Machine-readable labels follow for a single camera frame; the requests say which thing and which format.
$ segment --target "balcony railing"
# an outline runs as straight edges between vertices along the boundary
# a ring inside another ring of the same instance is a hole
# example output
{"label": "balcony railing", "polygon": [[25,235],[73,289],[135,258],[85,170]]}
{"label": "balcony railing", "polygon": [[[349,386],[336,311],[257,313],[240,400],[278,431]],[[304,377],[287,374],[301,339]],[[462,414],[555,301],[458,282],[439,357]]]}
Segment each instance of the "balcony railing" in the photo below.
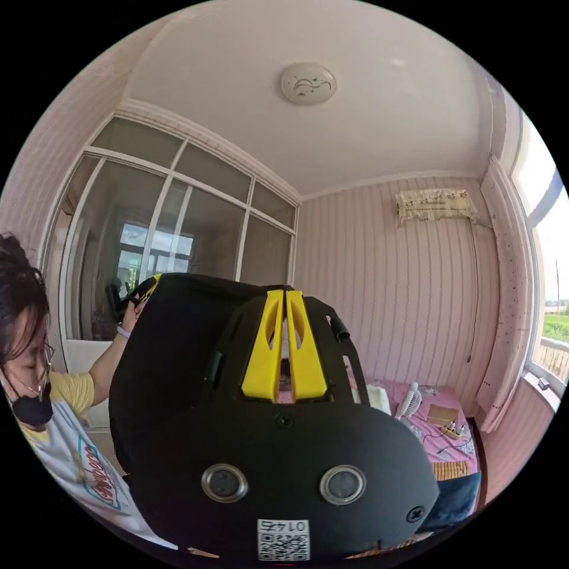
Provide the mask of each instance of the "balcony railing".
{"label": "balcony railing", "polygon": [[569,380],[568,343],[541,338],[541,344],[537,356],[534,356],[534,361],[558,377],[564,384],[567,384]]}

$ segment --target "window frame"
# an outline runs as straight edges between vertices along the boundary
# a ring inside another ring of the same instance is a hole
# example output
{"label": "window frame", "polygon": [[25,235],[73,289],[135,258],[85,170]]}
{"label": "window frame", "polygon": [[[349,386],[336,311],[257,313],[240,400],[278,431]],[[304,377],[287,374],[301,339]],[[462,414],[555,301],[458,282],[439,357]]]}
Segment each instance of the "window frame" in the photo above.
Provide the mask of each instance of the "window frame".
{"label": "window frame", "polygon": [[[163,132],[167,132],[168,134],[177,138],[180,141],[180,147],[178,149],[178,152],[177,152],[175,158],[172,160],[172,164],[170,165],[170,167],[168,168],[168,167],[164,167],[164,166],[161,166],[158,164],[154,164],[154,163],[148,162],[147,160],[144,160],[142,158],[137,158],[133,155],[127,155],[127,154],[123,154],[121,152],[111,151],[111,150],[108,150],[105,148],[99,148],[99,147],[93,146],[92,143],[95,140],[95,138],[98,136],[98,134],[100,134],[100,132],[115,117],[127,119],[131,122],[144,124],[145,126],[149,126],[150,128],[153,128],[155,130],[161,130]],[[198,148],[201,148],[202,150],[204,150],[206,152],[209,152],[210,154],[214,155],[218,159],[224,160],[230,166],[236,168],[236,170],[240,170],[241,172],[243,172],[244,174],[249,176],[251,184],[250,184],[249,194],[247,196],[247,201],[241,202],[241,201],[237,200],[236,198],[234,198],[228,194],[225,194],[224,192],[222,192],[216,188],[210,187],[207,184],[200,182],[199,180],[195,180],[193,178],[190,178],[189,176],[183,175],[180,172],[176,171],[177,161],[178,161],[181,153],[183,152],[183,150],[187,146],[187,144],[192,144],[194,146],[197,146]],[[196,189],[205,191],[209,194],[212,194],[212,195],[222,199],[225,202],[236,205],[244,211],[244,214],[245,214],[244,215],[244,223],[242,223],[241,234],[239,236],[239,243],[238,243],[239,247],[238,247],[237,258],[236,258],[235,269],[234,269],[234,275],[233,275],[233,278],[235,280],[239,281],[239,278],[240,278],[240,274],[239,274],[240,271],[238,269],[240,268],[239,261],[241,260],[242,254],[243,254],[243,245],[245,243],[245,236],[246,236],[246,231],[247,231],[247,220],[248,220],[249,215],[253,214],[254,216],[256,216],[256,217],[260,218],[261,220],[269,223],[270,225],[273,225],[275,228],[277,228],[277,229],[285,232],[286,234],[290,235],[291,243],[290,243],[290,247],[289,247],[289,258],[287,260],[287,266],[286,266],[286,275],[287,275],[286,282],[289,285],[292,284],[293,274],[294,274],[294,262],[295,262],[295,257],[296,257],[296,231],[297,231],[298,211],[300,208],[300,203],[295,201],[293,199],[293,197],[287,195],[286,189],[283,189],[280,187],[274,187],[274,184],[269,183],[267,180],[265,180],[264,176],[263,177],[257,176],[254,172],[251,171],[250,167],[245,166],[244,164],[236,161],[236,159],[232,159],[232,158],[229,158],[228,156],[225,156],[220,151],[209,148],[209,146],[206,143],[204,143],[203,140],[197,140],[197,138],[195,136],[187,136],[187,135],[186,136],[180,136],[179,134],[174,134],[172,132],[169,132],[167,129],[161,127],[161,125],[147,124],[146,121],[141,120],[137,117],[125,117],[125,116],[113,113],[105,121],[105,123],[103,125],[101,125],[101,127],[97,130],[97,132],[94,134],[94,136],[89,140],[89,142],[82,149],[82,152],[76,157],[73,168],[70,169],[69,175],[66,176],[65,182],[62,184],[62,186],[60,188],[60,195],[58,197],[58,204],[65,197],[65,194],[66,194],[67,189],[68,189],[68,185],[71,181],[71,176],[72,176],[73,172],[76,170],[78,164],[81,162],[81,160],[83,159],[84,156],[93,157],[94,159],[97,160],[97,164],[95,166],[94,172],[91,174],[91,176],[90,176],[88,182],[86,183],[85,187],[82,189],[82,193],[79,197],[79,203],[77,204],[77,207],[76,207],[75,212],[73,214],[73,218],[71,220],[71,224],[70,224],[70,227],[68,230],[68,237],[66,240],[66,244],[65,244],[63,256],[62,256],[62,271],[60,273],[60,280],[59,280],[60,302],[59,302],[59,310],[58,310],[58,316],[59,316],[59,318],[58,318],[59,326],[58,327],[59,327],[60,337],[62,339],[63,359],[65,362],[65,366],[67,368],[69,368],[69,364],[72,361],[71,353],[69,351],[70,350],[70,348],[69,348],[70,343],[82,342],[82,341],[89,342],[89,340],[81,340],[80,336],[70,335],[70,333],[72,332],[72,329],[67,325],[68,324],[67,323],[68,306],[67,306],[67,303],[65,302],[65,296],[68,294],[68,287],[69,287],[69,279],[68,279],[67,272],[68,272],[68,264],[70,262],[73,263],[73,259],[70,259],[70,257],[72,256],[72,251],[69,250],[69,243],[68,242],[69,242],[70,237],[75,233],[79,218],[81,217],[81,213],[82,213],[82,210],[85,206],[85,202],[86,202],[87,197],[89,195],[90,189],[91,189],[95,179],[97,178],[97,175],[99,174],[101,168],[103,167],[103,165],[106,162],[116,162],[119,164],[124,164],[130,168],[136,168],[138,170],[147,171],[147,172],[152,173],[152,174],[158,174],[158,175],[161,175],[165,178],[164,185],[163,185],[161,193],[158,197],[158,201],[155,204],[154,212],[153,212],[152,219],[151,219],[151,224],[149,225],[148,228],[145,228],[148,233],[146,235],[145,247],[144,247],[143,258],[142,258],[142,265],[140,268],[140,279],[141,280],[143,280],[142,277],[148,276],[146,274],[146,272],[148,272],[147,271],[148,257],[155,252],[154,250],[151,250],[151,243],[152,243],[152,238],[154,237],[154,232],[156,230],[156,226],[158,223],[158,217],[159,217],[159,214],[161,212],[161,208],[162,208],[164,199],[168,193],[168,189],[169,189],[169,186],[172,183],[172,181],[177,180],[177,181],[182,182],[182,183],[187,185],[187,197],[189,197],[191,195],[192,189],[196,188]],[[276,196],[283,199],[286,203],[290,204],[294,208],[293,227],[288,227],[285,224],[279,222],[278,220],[273,219],[270,215],[267,215],[261,211],[257,211],[254,207],[252,207],[251,202],[252,202],[252,197],[253,197],[253,191],[254,191],[255,183],[257,181],[259,181],[265,188],[272,191]],[[60,211],[60,206],[54,207],[52,210],[53,216],[57,217],[59,215],[59,211]],[[50,243],[51,243],[51,236],[47,240],[47,242],[45,243],[45,246],[49,247]],[[126,250],[131,250],[131,247],[132,247],[133,252],[136,252],[136,253],[140,252],[140,249],[134,245],[129,246],[125,243],[121,243],[120,247],[124,248]],[[172,252],[170,252],[170,257],[172,257],[172,259],[169,258],[168,266],[170,266],[171,261],[173,262],[173,259],[176,259],[176,258],[186,259],[186,255],[180,254],[177,252],[174,252],[173,255],[172,255]],[[187,257],[187,260],[188,260],[188,262],[191,262],[191,255],[189,257]]]}
{"label": "window frame", "polygon": [[519,187],[520,184],[516,182],[516,174],[521,165],[527,159],[529,153],[529,119],[527,116],[525,116],[525,114],[522,116],[522,140],[520,143],[520,151],[518,152],[516,163],[514,164],[512,174],[510,175],[510,181],[516,189],[518,211],[520,215],[523,216],[524,225],[528,233],[533,273],[532,329],[530,331],[528,352],[526,353],[523,375],[529,372],[535,375],[537,378],[545,379],[549,383],[551,391],[553,391],[553,393],[555,393],[556,396],[561,399],[567,387],[565,383],[549,370],[534,362],[532,360],[532,357],[536,348],[536,342],[538,340],[541,342],[541,336],[539,335],[538,328],[539,323],[542,322],[542,315],[545,313],[545,291],[543,290],[540,281],[540,269],[543,265],[543,259],[541,256],[541,250],[538,250],[536,246],[536,239],[539,240],[539,235],[537,234],[537,226],[541,221],[543,221],[546,215],[555,206],[559,196],[561,195],[561,192],[563,191],[564,185],[561,180],[559,171],[557,170],[557,167],[555,167],[553,177],[549,183],[549,186],[545,189],[543,196],[538,201],[536,206],[532,209],[532,211],[526,213],[525,194],[523,193],[523,189]]}

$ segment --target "bed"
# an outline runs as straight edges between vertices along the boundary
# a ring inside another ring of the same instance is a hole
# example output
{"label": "bed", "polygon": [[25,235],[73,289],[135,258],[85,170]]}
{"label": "bed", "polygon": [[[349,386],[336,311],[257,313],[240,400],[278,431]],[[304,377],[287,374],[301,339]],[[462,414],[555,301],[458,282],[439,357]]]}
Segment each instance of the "bed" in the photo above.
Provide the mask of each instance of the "bed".
{"label": "bed", "polygon": [[[385,389],[392,415],[410,388],[405,383],[390,381],[367,379],[366,383]],[[474,437],[454,390],[449,387],[420,385],[419,391],[422,396],[421,405],[411,417],[402,417],[401,422],[421,441],[433,465],[440,494],[420,531],[413,538],[397,545],[397,548],[411,545],[466,519],[474,511],[480,490],[481,473]],[[437,426],[427,421],[431,405],[457,409],[458,427],[464,426],[458,440],[443,434]],[[354,557],[379,553],[381,550],[374,549]]]}

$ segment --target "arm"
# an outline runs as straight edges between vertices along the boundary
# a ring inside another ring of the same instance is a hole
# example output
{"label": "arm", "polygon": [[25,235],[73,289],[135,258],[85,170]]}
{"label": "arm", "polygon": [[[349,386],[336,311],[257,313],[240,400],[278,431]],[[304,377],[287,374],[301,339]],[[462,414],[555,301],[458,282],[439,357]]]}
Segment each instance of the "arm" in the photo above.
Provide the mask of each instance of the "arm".
{"label": "arm", "polygon": [[[139,304],[137,307],[132,302],[126,309],[122,328],[127,332],[131,332],[139,318],[145,302]],[[118,334],[115,336],[113,343],[107,350],[97,359],[93,364],[89,373],[93,378],[94,384],[94,397],[93,406],[102,403],[108,398],[108,392],[111,388],[111,381],[113,380],[114,373],[119,365],[119,361],[123,355],[124,347],[128,342],[127,338]]]}
{"label": "arm", "polygon": [[89,370],[93,378],[93,406],[98,405],[108,398],[111,381],[113,380],[114,373],[123,355],[126,343],[127,339],[117,334],[113,343],[101,354]]}

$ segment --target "white cloth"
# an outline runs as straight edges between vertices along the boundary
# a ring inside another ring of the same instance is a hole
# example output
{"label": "white cloth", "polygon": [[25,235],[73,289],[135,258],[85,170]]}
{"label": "white cloth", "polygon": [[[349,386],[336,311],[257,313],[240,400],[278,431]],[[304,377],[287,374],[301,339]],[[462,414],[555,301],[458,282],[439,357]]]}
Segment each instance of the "white cloth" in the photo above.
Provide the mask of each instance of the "white cloth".
{"label": "white cloth", "polygon": [[[389,398],[387,397],[386,390],[383,387],[377,387],[376,385],[366,385],[367,395],[369,397],[369,404],[374,409],[379,409],[387,415],[391,415],[391,409],[389,408]],[[356,389],[351,390],[354,396],[354,402],[361,403],[360,394]]]}

